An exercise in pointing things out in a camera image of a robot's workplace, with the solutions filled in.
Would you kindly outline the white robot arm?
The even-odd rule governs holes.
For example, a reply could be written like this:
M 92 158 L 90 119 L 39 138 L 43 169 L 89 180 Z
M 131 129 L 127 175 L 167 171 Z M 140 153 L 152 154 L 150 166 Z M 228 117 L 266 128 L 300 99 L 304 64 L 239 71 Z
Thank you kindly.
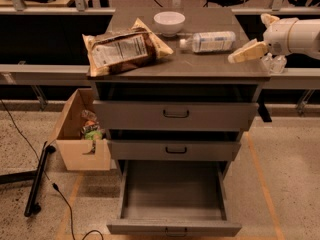
M 240 63 L 272 55 L 303 54 L 320 59 L 320 20 L 282 18 L 264 13 L 260 16 L 266 26 L 263 40 L 250 40 L 228 56 L 230 63 Z

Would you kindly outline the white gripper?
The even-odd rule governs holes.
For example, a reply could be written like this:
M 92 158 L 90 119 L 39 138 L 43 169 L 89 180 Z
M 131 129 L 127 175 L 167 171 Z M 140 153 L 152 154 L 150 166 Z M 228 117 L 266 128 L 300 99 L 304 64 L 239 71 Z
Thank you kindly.
M 292 28 L 298 22 L 298 18 L 280 19 L 268 13 L 261 14 L 260 18 L 266 27 L 263 33 L 264 41 L 250 40 L 228 56 L 230 63 L 259 59 L 268 51 L 273 55 L 289 55 L 299 51 L 299 48 L 295 47 L 292 35 Z

